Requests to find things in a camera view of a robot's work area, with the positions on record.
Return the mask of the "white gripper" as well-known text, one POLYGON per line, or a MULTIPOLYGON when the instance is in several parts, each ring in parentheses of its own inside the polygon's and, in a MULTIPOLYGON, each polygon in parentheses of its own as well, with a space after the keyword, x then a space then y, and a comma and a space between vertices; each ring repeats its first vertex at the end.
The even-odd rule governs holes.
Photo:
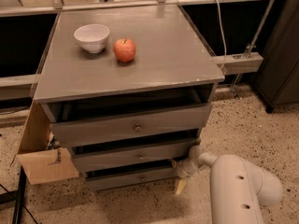
POLYGON ((173 159, 170 159, 169 161, 171 162, 172 167, 176 168, 178 177, 181 178, 177 179, 175 183, 175 194, 180 195, 187 185, 187 180, 185 178, 190 178, 194 175, 201 167, 201 164, 192 158, 186 158, 179 162, 173 159))

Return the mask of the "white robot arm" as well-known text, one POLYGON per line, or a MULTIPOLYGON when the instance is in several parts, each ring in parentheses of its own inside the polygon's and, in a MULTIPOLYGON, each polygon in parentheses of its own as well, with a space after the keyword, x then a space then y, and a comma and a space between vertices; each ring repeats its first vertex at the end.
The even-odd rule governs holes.
POLYGON ((275 175, 236 155, 216 156, 194 146, 187 158, 172 165, 178 176, 176 194, 200 168, 210 168, 212 224, 264 224, 261 208, 283 198, 282 183, 275 175))

